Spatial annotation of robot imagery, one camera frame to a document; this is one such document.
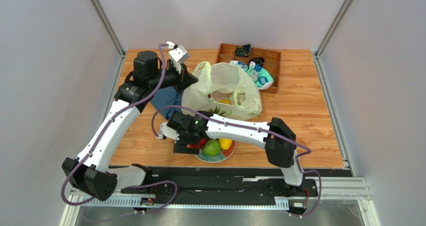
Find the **fake red fruit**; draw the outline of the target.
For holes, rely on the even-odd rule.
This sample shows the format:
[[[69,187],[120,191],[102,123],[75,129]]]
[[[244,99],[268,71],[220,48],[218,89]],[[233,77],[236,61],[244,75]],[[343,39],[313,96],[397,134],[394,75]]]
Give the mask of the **fake red fruit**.
[[[202,138],[198,144],[189,144],[188,147],[195,148],[195,149],[202,149],[205,146],[206,142],[207,140],[205,138]]]

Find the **fake pineapple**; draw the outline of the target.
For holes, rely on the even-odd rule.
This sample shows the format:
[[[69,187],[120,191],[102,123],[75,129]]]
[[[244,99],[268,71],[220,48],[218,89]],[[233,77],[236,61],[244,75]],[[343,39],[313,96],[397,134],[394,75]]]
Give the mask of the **fake pineapple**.
[[[218,107],[218,106],[215,106],[215,108],[210,108],[209,110],[208,110],[210,113],[212,113],[212,114],[217,114],[217,115],[219,115],[219,116],[226,116],[226,115],[229,115],[230,114],[230,112],[228,111],[228,109],[221,109],[220,107]]]

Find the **fake yellow mango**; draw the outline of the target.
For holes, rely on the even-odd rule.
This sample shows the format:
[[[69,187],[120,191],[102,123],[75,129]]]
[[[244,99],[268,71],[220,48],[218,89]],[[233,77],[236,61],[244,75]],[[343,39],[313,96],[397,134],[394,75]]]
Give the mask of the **fake yellow mango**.
[[[230,147],[233,144],[233,140],[231,140],[231,139],[225,139],[225,138],[218,139],[218,142],[219,142],[220,148],[222,150],[228,150],[228,149],[230,149]]]

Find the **pale yellow plastic bag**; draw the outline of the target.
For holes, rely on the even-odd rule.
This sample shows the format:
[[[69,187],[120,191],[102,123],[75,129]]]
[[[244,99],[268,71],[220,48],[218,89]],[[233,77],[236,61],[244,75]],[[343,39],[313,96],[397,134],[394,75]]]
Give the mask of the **pale yellow plastic bag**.
[[[181,105],[195,111],[209,111],[215,106],[228,109],[225,118],[249,120],[262,112],[260,91],[251,77],[229,63],[199,63],[193,73],[198,82],[184,90]],[[218,103],[227,99],[230,105]]]

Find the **fake green yellow fruit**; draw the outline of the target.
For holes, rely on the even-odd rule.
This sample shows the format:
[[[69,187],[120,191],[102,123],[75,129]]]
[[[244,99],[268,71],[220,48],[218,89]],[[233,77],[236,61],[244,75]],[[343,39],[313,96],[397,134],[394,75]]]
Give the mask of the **fake green yellow fruit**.
[[[219,100],[218,103],[227,104],[227,105],[231,104],[231,102],[229,100],[227,100],[227,99]]]

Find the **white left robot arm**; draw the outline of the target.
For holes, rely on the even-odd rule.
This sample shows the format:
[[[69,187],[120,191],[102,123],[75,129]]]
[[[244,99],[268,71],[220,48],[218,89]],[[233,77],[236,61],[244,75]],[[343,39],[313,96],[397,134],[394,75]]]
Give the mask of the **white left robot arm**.
[[[100,201],[110,198],[117,189],[142,185],[147,173],[143,166],[109,169],[109,163],[124,134],[158,89],[174,87],[180,92],[198,81],[187,70],[185,61],[190,55],[183,47],[170,50],[168,56],[166,60],[154,51],[137,54],[133,70],[119,86],[95,136],[77,157],[63,161],[65,183]]]

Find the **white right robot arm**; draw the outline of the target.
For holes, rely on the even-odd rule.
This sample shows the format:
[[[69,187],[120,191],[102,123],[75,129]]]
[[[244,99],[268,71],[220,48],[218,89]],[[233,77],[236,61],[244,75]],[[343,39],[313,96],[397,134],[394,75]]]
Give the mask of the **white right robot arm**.
[[[199,155],[208,149],[216,157],[224,151],[219,146],[221,139],[257,146],[265,151],[268,162],[281,170],[285,196],[308,195],[297,152],[300,144],[279,118],[274,117],[270,122],[247,122],[207,111],[197,111],[194,116],[174,112],[159,130],[160,139],[174,141],[173,152],[177,154]]]

